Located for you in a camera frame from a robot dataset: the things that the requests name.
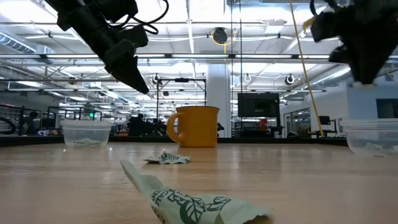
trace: yellow mug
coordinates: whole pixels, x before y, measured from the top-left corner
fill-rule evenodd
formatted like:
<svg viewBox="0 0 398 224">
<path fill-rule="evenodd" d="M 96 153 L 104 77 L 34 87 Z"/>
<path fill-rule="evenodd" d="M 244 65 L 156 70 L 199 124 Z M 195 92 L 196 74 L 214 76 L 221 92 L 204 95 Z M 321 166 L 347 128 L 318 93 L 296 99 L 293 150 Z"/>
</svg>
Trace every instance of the yellow mug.
<svg viewBox="0 0 398 224">
<path fill-rule="evenodd" d="M 211 106 L 184 106 L 167 122 L 169 138 L 180 147 L 216 147 L 217 116 L 220 109 Z M 174 122 L 178 118 L 178 135 Z"/>
</svg>

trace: table surface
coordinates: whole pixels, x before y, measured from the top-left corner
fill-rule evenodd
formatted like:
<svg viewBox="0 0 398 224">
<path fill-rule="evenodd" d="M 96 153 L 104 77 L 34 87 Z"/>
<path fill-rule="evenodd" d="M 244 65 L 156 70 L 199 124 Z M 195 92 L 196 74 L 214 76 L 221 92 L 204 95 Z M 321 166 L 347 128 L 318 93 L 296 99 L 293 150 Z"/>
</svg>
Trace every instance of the table surface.
<svg viewBox="0 0 398 224">
<path fill-rule="evenodd" d="M 142 161 L 163 149 L 190 155 L 192 161 Z M 223 194 L 268 208 L 276 224 L 396 224 L 398 219 L 397 161 L 359 157 L 347 147 L 179 149 L 176 144 L 110 142 L 105 149 L 0 148 L 1 223 L 160 223 L 124 175 L 122 159 L 186 194 Z"/>
</svg>

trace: black cable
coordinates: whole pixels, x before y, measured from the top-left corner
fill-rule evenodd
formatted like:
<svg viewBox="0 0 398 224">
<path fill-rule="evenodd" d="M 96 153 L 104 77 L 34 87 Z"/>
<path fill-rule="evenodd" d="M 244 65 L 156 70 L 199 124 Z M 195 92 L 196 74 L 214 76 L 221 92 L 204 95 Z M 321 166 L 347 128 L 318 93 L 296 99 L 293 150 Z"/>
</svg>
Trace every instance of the black cable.
<svg viewBox="0 0 398 224">
<path fill-rule="evenodd" d="M 159 20 L 161 20 L 161 19 L 163 19 L 163 18 L 166 16 L 166 14 L 168 13 L 169 8 L 170 8 L 169 2 L 168 2 L 168 0 L 163 0 L 163 2 L 166 3 L 166 10 L 163 12 L 162 15 L 160 15 L 158 18 L 154 19 L 153 21 L 144 22 L 144 21 L 142 21 L 142 20 L 140 20 L 140 19 L 137 19 L 136 17 L 132 17 L 132 19 L 134 19 L 136 22 L 140 23 L 140 24 L 137 25 L 137 26 L 147 26 L 147 27 L 150 27 L 150 28 L 153 29 L 154 31 L 147 30 L 147 29 L 145 29 L 145 31 L 148 32 L 148 33 L 150 33 L 150 34 L 154 34 L 154 35 L 159 34 L 159 30 L 158 30 L 156 27 L 154 27 L 152 24 L 155 23 L 155 22 L 157 22 L 157 21 L 159 21 Z M 128 26 L 125 26 L 125 27 L 123 27 L 123 28 L 125 29 L 125 28 L 127 28 L 127 27 L 134 27 L 134 25 L 128 25 Z"/>
<path fill-rule="evenodd" d="M 7 123 L 9 126 L 11 126 L 11 130 L 9 131 L 0 131 L 0 134 L 14 134 L 14 132 L 16 131 L 16 126 L 13 122 L 11 122 L 10 120 L 6 119 L 6 118 L 2 118 L 0 117 L 0 121 L 3 121 L 5 123 Z"/>
<path fill-rule="evenodd" d="M 130 16 L 127 16 L 126 21 L 124 21 L 122 24 L 119 24 L 119 25 L 111 25 L 111 24 L 108 24 L 108 26 L 109 26 L 109 27 L 112 27 L 112 28 L 115 28 L 115 29 L 123 29 L 123 27 L 130 21 L 130 19 L 131 19 L 131 17 L 130 17 Z"/>
<path fill-rule="evenodd" d="M 339 5 L 337 5 L 335 0 L 324 0 L 328 5 L 334 9 L 335 11 L 338 11 L 340 9 Z"/>
<path fill-rule="evenodd" d="M 317 10 L 315 9 L 315 4 L 314 4 L 315 0 L 311 0 L 310 1 L 310 10 L 313 16 L 317 16 Z"/>
</svg>

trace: black screen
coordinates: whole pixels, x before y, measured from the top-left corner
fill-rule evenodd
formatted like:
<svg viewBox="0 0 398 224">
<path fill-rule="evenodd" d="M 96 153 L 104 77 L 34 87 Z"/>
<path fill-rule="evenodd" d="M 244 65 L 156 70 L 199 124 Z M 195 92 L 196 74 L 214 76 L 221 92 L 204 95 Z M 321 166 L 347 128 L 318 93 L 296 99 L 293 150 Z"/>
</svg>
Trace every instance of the black screen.
<svg viewBox="0 0 398 224">
<path fill-rule="evenodd" d="M 238 116 L 241 118 L 279 117 L 279 94 L 239 93 Z"/>
<path fill-rule="evenodd" d="M 329 116 L 319 116 L 319 121 L 321 122 L 321 125 L 330 125 Z"/>
</svg>

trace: paper wrapper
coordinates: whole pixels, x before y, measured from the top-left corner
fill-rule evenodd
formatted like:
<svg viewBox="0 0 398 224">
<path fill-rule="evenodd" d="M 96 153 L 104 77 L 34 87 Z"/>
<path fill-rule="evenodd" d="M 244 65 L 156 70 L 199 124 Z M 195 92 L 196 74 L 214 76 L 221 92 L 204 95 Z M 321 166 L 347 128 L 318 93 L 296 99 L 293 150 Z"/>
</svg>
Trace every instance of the paper wrapper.
<svg viewBox="0 0 398 224">
<path fill-rule="evenodd" d="M 191 161 L 191 157 L 173 155 L 164 151 L 159 157 L 149 156 L 147 159 L 144 159 L 144 161 L 159 164 L 186 164 L 187 162 Z"/>
<path fill-rule="evenodd" d="M 121 161 L 121 164 L 124 173 L 139 193 L 148 199 L 163 224 L 243 224 L 256 217 L 268 217 L 267 210 L 250 202 L 224 195 L 191 197 L 164 187 L 152 175 L 140 175 L 128 161 Z M 261 223 L 271 223 L 271 219 Z"/>
</svg>

